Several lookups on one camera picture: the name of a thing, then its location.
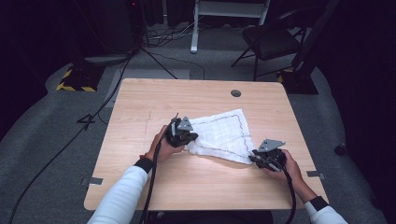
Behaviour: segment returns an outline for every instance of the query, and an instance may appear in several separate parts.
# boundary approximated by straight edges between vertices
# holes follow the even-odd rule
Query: crumpled cloth
[[[251,164],[249,155],[255,149],[248,130],[248,122],[242,109],[190,119],[193,133],[199,136],[185,149],[192,154],[214,156],[229,161]]]

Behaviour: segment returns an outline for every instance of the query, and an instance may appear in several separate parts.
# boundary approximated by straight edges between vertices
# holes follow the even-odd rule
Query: hand
[[[309,186],[303,180],[303,176],[301,175],[301,170],[297,164],[297,161],[291,157],[290,153],[286,149],[282,149],[282,152],[285,153],[286,170],[292,179],[292,184],[296,194],[300,197],[303,203],[307,203],[316,198],[318,195],[311,188],[309,188]],[[286,178],[283,171],[274,172],[265,168],[263,170],[266,174],[268,174],[273,179],[276,179],[283,186],[288,186],[288,179]]]
[[[286,170],[288,171],[293,182],[303,181],[303,177],[301,176],[300,167],[297,162],[291,157],[290,153],[286,149],[282,149],[282,152],[285,153],[286,156]],[[268,174],[273,179],[277,180],[280,184],[287,187],[288,180],[285,174],[282,172],[273,172],[268,169],[263,169],[266,174]]]
[[[166,131],[166,125],[163,125],[163,127],[161,128],[161,131],[159,133],[155,134],[155,137],[151,143],[151,147],[149,148],[149,152],[146,154],[146,157],[148,159],[153,161],[155,147],[157,146],[158,142],[160,141],[160,139],[163,136],[163,133],[165,131]],[[184,146],[172,147],[171,145],[168,144],[168,141],[166,141],[166,139],[164,138],[161,141],[161,148],[158,153],[157,161],[166,161],[169,157],[172,156],[172,154],[181,152],[183,150],[183,148],[184,148]]]

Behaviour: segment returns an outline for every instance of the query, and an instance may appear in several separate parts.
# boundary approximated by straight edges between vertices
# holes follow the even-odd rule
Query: black chair
[[[255,56],[254,77],[264,76],[275,71],[257,75],[258,60],[267,61],[293,53],[297,53],[304,44],[307,29],[313,27],[318,18],[323,14],[325,6],[306,7],[289,11],[264,25],[248,27],[242,32],[242,37],[248,44],[248,48],[239,56],[239,58],[231,65],[234,67],[239,60]],[[300,30],[292,34],[289,29],[300,28]],[[300,35],[301,40],[298,41],[296,36]],[[254,54],[245,56],[250,50]],[[295,67],[297,64],[291,63],[289,67]]]

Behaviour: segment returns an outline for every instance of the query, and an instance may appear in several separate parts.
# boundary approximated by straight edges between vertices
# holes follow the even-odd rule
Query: table leg
[[[265,17],[267,16],[268,7],[270,6],[271,0],[266,0],[264,3],[264,8],[262,9],[262,16],[260,17],[259,25],[263,25],[265,21]]]
[[[194,9],[194,29],[192,31],[191,53],[198,51],[198,15],[199,15],[199,0],[195,0]]]

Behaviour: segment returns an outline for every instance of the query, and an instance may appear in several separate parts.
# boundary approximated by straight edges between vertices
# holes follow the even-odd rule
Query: person's left hand
[[[146,158],[153,161],[155,147],[157,146],[158,142],[161,139],[161,136],[163,136],[163,133],[165,131],[166,131],[166,125],[163,125],[163,128],[161,129],[161,131],[159,133],[155,134],[155,137],[151,143],[151,147],[149,148],[149,152],[146,154]],[[181,152],[183,150],[183,148],[184,148],[184,146],[172,147],[171,145],[169,145],[168,141],[166,141],[166,139],[164,138],[161,141],[161,148],[160,148],[160,152],[158,153],[157,161],[166,161],[166,159],[171,157],[172,154]]]

